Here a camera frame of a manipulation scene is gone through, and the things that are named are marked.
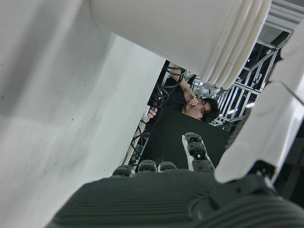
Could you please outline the white grey right robot hand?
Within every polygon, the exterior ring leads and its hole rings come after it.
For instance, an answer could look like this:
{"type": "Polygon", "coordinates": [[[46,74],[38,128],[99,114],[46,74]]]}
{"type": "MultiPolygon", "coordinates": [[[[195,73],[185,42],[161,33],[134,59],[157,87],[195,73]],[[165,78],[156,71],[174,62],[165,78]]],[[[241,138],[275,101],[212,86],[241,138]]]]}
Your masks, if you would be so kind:
{"type": "Polygon", "coordinates": [[[83,185],[50,228],[301,228],[304,211],[274,182],[304,119],[304,25],[281,50],[261,96],[217,167],[194,133],[182,136],[189,169],[128,166],[83,185]]]}

